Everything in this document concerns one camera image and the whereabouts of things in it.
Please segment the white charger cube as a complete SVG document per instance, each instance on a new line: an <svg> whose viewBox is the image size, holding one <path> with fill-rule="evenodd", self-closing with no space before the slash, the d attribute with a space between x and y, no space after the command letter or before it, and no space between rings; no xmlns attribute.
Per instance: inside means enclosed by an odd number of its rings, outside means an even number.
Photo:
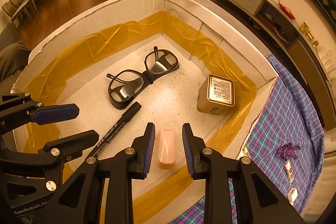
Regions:
<svg viewBox="0 0 336 224"><path fill-rule="evenodd" d="M296 200L296 198L298 197L298 192L297 192L297 188L290 188L288 194L287 194L287 199L288 201L293 204Z"/></svg>

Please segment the white printed lighter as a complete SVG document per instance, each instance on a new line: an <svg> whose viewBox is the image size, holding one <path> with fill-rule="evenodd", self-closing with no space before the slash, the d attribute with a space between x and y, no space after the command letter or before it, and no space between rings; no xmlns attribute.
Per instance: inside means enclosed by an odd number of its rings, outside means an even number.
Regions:
<svg viewBox="0 0 336 224"><path fill-rule="evenodd" d="M286 171L286 174L288 176L288 181L292 183L294 181L294 176L293 176L293 169L291 167L290 160L287 160L284 164L284 168Z"/></svg>

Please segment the black marker pen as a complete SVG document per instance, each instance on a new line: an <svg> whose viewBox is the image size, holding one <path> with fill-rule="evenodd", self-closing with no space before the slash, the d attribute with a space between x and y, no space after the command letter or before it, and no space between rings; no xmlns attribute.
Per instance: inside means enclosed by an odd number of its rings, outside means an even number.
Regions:
<svg viewBox="0 0 336 224"><path fill-rule="evenodd" d="M90 151L87 158L98 157L101 151L112 141L112 139L129 123L133 117L139 112L142 106L138 102L134 102L124 112L121 118L113 125L113 127L99 140L96 146Z"/></svg>

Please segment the pink white oblong case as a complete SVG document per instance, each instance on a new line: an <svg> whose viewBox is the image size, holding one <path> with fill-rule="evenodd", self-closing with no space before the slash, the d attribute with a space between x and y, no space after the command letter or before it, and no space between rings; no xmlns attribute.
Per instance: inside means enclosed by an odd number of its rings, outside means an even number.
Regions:
<svg viewBox="0 0 336 224"><path fill-rule="evenodd" d="M158 134L158 161L162 169L172 169L176 163L174 132L161 129Z"/></svg>

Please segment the gold white tin box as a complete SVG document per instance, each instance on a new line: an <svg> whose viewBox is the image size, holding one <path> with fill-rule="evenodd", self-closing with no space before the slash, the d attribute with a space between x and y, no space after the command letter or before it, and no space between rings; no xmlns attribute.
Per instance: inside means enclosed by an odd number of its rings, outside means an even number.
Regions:
<svg viewBox="0 0 336 224"><path fill-rule="evenodd" d="M235 105L235 84L231 79L209 74L198 91L197 110L222 115Z"/></svg>

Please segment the purple toy figure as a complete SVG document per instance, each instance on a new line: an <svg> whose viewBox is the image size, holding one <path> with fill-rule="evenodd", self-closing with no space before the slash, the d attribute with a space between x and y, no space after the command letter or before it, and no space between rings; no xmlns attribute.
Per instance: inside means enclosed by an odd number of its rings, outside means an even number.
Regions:
<svg viewBox="0 0 336 224"><path fill-rule="evenodd" d="M295 154L295 152L299 151L300 149L301 147L299 145L287 143L278 148L276 156L285 161L290 159L298 159L298 156Z"/></svg>

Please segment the blue pink plaid cloth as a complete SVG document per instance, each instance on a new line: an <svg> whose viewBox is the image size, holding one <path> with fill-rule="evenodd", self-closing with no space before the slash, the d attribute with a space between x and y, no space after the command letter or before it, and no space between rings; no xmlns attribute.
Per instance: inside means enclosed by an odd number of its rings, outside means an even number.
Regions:
<svg viewBox="0 0 336 224"><path fill-rule="evenodd" d="M324 132L317 112L299 82L274 55L267 60L278 73L265 106L247 138L248 155L287 199L290 188L298 197L291 204L301 214L321 174L324 158ZM285 160L276 156L287 143L299 145L290 159L294 181L286 174ZM232 223L237 222L234 189L230 187ZM205 196L175 219L176 223L204 223Z"/></svg>

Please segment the black safety glasses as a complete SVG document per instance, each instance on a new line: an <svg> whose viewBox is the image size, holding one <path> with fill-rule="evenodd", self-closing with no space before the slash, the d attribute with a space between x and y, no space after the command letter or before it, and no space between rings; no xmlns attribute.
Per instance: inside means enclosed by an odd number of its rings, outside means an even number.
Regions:
<svg viewBox="0 0 336 224"><path fill-rule="evenodd" d="M108 73L109 100L118 110L127 108L130 103L157 79L179 69L175 54L169 50L154 47L144 60L145 70L141 73L133 69L121 71L117 75Z"/></svg>

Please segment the cardboard box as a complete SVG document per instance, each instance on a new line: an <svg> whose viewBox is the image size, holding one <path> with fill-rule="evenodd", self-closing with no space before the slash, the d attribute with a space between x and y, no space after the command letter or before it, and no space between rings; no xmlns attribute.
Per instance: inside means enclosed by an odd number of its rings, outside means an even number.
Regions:
<svg viewBox="0 0 336 224"><path fill-rule="evenodd" d="M205 194L186 166L182 126L225 157L243 152L277 80L269 50L250 30L209 0L109 0L63 24L36 46L13 86L45 105L74 103L76 119L30 123L14 131L17 149L35 153L47 142L82 131L100 136L122 116L118 99L135 92L140 111L103 149L106 159L129 147L148 123L168 131L174 164L158 158L135 180L135 223L168 223Z"/></svg>

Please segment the grey long sideboard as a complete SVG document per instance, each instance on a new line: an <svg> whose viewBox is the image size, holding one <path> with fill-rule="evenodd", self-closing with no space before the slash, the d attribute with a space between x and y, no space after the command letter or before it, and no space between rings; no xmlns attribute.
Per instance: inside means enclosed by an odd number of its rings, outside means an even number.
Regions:
<svg viewBox="0 0 336 224"><path fill-rule="evenodd" d="M317 50L274 0L219 0L248 27L306 90L326 130L335 128L335 97Z"/></svg>

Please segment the red dish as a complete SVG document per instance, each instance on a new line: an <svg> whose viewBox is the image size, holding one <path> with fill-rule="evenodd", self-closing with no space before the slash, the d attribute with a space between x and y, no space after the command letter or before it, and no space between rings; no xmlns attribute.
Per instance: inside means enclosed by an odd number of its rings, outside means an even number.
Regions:
<svg viewBox="0 0 336 224"><path fill-rule="evenodd" d="M292 20L295 20L295 16L291 13L291 9L284 6L283 4L279 4L280 9Z"/></svg>

